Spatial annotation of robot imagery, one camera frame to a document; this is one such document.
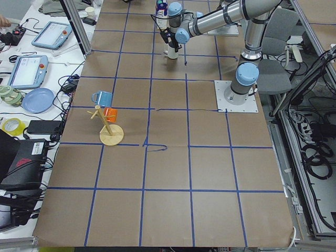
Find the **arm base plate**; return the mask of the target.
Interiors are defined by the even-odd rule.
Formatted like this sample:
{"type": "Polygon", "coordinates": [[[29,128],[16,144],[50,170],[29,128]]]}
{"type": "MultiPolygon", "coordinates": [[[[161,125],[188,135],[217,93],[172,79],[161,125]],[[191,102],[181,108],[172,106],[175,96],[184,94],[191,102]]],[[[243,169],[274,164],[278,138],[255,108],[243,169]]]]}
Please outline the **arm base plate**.
{"type": "Polygon", "coordinates": [[[238,36],[239,31],[236,24],[225,25],[207,32],[210,36],[238,36]]]}
{"type": "Polygon", "coordinates": [[[231,81],[215,80],[217,110],[228,113],[258,113],[256,97],[251,87],[248,94],[239,95],[231,90],[231,81]]]}

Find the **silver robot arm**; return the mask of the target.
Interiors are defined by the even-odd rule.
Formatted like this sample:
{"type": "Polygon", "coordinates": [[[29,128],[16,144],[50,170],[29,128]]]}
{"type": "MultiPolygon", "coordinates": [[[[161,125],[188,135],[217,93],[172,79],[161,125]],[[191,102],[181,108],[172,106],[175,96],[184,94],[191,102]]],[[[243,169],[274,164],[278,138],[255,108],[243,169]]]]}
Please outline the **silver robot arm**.
{"type": "Polygon", "coordinates": [[[206,15],[179,2],[168,6],[168,26],[161,32],[169,60],[165,72],[180,71],[193,80],[233,73],[225,94],[230,101],[248,95],[259,79],[261,42],[279,1],[221,1],[206,15]]]}

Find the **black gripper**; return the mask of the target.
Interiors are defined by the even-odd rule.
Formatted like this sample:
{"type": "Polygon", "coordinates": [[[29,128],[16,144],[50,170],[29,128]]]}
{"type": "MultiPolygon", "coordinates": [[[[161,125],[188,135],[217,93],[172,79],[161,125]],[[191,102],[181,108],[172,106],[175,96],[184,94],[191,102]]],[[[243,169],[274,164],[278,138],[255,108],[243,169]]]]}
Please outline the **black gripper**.
{"type": "Polygon", "coordinates": [[[175,33],[169,27],[160,30],[160,35],[166,44],[171,44],[174,47],[175,52],[178,52],[182,48],[175,38],[175,33]]]}

